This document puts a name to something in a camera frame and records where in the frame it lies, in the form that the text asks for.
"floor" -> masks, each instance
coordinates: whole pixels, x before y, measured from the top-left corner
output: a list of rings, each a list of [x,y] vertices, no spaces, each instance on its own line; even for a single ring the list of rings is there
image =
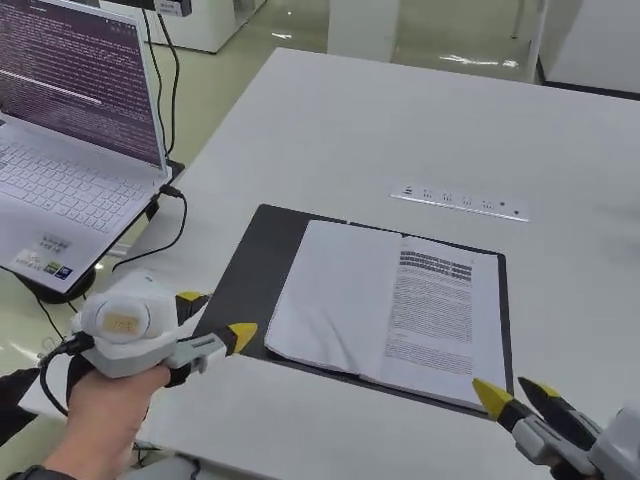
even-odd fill
[[[512,40],[515,0],[403,0],[393,62],[522,80],[521,66],[535,28],[534,4],[527,2],[521,37]],[[326,52],[328,24],[329,0],[268,0],[217,55],[181,51],[174,159],[191,163],[274,48]],[[171,56],[162,47],[157,52],[170,78]],[[166,98],[163,113],[169,113]],[[125,243],[133,242],[143,228],[141,221]],[[113,263],[106,259],[98,266],[95,290],[104,284]],[[52,348],[55,333],[33,295],[15,278],[0,271],[0,287],[0,374],[7,374],[33,366],[39,354]],[[63,305],[48,310],[64,331],[71,309]],[[33,422],[0,449],[0,478],[41,462],[61,431],[55,421]]]

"white laptop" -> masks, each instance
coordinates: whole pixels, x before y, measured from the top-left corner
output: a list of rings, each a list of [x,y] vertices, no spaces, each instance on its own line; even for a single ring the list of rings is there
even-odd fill
[[[67,292],[170,179],[135,20],[0,0],[0,265]]]

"table surface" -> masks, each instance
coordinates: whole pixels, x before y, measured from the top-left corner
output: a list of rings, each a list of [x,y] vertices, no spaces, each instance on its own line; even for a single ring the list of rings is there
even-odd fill
[[[179,181],[180,242],[114,278],[213,290],[261,203],[501,251],[516,375],[606,424],[640,396],[622,375],[640,361],[638,119],[619,99],[278,50]],[[411,182],[514,198],[531,222],[389,197]],[[181,215],[163,201],[131,254]],[[241,356],[149,417],[142,439],[268,477],[549,478],[486,420]]]

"open notebook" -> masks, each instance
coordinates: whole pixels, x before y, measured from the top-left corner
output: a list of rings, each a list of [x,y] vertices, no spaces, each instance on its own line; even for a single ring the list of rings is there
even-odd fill
[[[482,411],[507,388],[497,255],[311,221],[265,346],[289,360]]]

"power outlet strip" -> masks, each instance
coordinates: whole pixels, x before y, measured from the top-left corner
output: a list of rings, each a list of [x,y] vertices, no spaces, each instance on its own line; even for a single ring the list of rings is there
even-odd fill
[[[472,195],[447,188],[404,185],[391,197],[410,202],[425,203],[436,207],[453,208],[465,212],[528,222],[529,216],[522,203],[497,196]]]

